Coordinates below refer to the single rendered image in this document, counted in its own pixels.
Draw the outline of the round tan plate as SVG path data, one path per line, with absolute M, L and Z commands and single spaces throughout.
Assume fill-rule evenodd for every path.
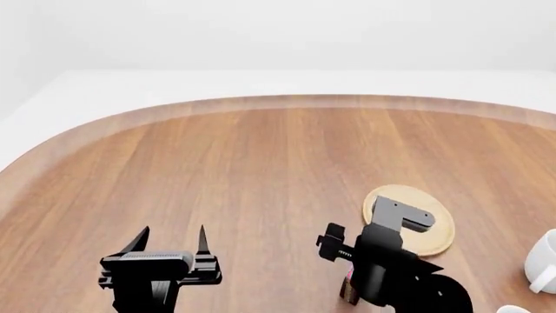
M 411 205 L 431 213 L 435 218 L 433 226 L 425 232 L 413 231 L 403 227 L 400 236 L 403 249 L 409 250 L 419 257 L 439 255 L 447 250 L 455 237 L 455 224 L 447 208 L 432 195 L 415 187 L 402 184 L 387 184 L 377 187 L 365 197 L 362 215 L 365 223 L 371 223 L 372 206 L 377 196 Z

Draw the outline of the brown chocolate pudding box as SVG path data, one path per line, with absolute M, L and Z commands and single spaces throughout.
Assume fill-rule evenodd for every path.
M 354 273 L 354 268 L 351 267 L 347 272 L 347 274 L 345 275 L 344 280 L 342 282 L 341 290 L 340 290 L 340 298 L 343 299 L 345 302 L 355 306 L 356 304 L 358 304 L 360 297 L 358 296 L 357 291 L 351 285 L 353 273 Z

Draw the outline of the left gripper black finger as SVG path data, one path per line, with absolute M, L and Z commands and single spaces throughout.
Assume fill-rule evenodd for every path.
M 198 236 L 198 249 L 196 252 L 197 255 L 208 255 L 209 254 L 209 246 L 206 238 L 205 228 L 202 225 L 199 231 Z
M 125 254 L 125 253 L 128 253 L 128 252 L 142 252 L 142 251 L 145 250 L 145 248 L 147 246 L 148 239 L 149 239 L 149 226 L 146 226 L 120 252 L 122 254 Z

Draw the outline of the white ceramic mug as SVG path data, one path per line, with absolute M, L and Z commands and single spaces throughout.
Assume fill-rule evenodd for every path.
M 556 294 L 556 229 L 547 231 L 532 247 L 524 271 L 530 291 Z

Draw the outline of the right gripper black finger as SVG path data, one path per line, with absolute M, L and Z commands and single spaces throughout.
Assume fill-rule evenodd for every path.
M 344 244 L 345 228 L 337 223 L 329 223 L 325 234 L 318 236 L 316 245 L 319 257 L 334 262 L 338 257 L 348 260 L 348 246 Z

